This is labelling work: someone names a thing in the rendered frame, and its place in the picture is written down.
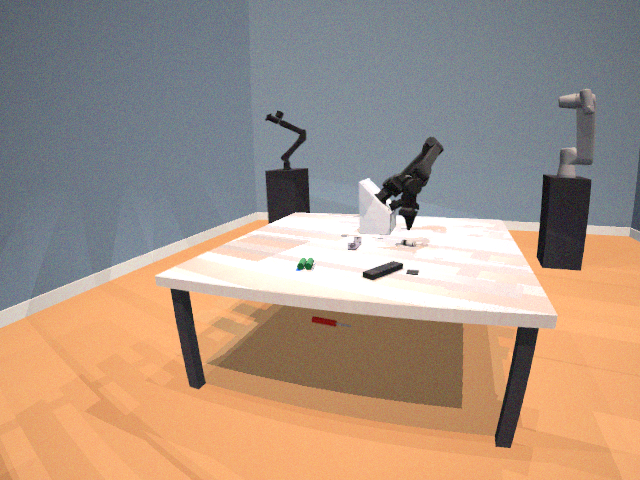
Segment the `red-handled screwdriver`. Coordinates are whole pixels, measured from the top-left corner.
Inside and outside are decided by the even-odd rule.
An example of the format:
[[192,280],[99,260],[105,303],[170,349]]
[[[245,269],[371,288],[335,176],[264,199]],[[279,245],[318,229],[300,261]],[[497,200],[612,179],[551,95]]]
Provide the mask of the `red-handled screwdriver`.
[[334,320],[329,320],[329,319],[324,319],[324,318],[319,318],[319,317],[314,317],[314,316],[312,317],[312,323],[327,324],[327,325],[332,325],[332,326],[336,326],[338,324],[338,325],[351,327],[351,325],[338,323],[337,321],[334,321]]

